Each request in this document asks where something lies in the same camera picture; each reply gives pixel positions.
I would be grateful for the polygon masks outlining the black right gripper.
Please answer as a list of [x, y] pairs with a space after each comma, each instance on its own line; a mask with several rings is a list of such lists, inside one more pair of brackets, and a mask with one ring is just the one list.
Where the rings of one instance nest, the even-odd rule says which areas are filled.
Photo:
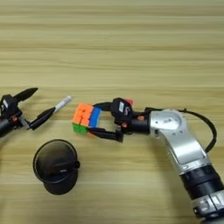
[[[96, 103], [94, 106], [102, 111], [111, 110], [111, 102], [108, 101]], [[128, 118], [116, 118], [115, 124], [120, 125], [122, 131], [117, 129], [113, 132], [101, 128], [88, 128], [87, 130], [99, 138], [121, 142], [123, 140], [123, 133], [127, 135], [132, 133], [148, 135], [150, 133], [150, 114], [151, 109], [146, 108], [143, 112], [133, 111]]]

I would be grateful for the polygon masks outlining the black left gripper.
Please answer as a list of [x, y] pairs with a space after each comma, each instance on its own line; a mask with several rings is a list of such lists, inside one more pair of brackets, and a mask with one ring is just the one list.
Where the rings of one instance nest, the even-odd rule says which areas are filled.
[[[30, 98], [37, 90], [38, 89], [36, 87], [27, 88], [26, 90], [16, 94], [14, 98], [17, 100], [17, 102], [23, 102]], [[13, 130], [21, 129], [23, 127], [25, 127], [27, 130], [29, 128], [35, 130], [45, 123], [53, 115], [54, 111], [55, 108], [49, 108], [45, 110], [31, 123], [25, 119], [22, 112], [18, 112], [10, 118], [0, 118], [0, 137], [5, 137]]]

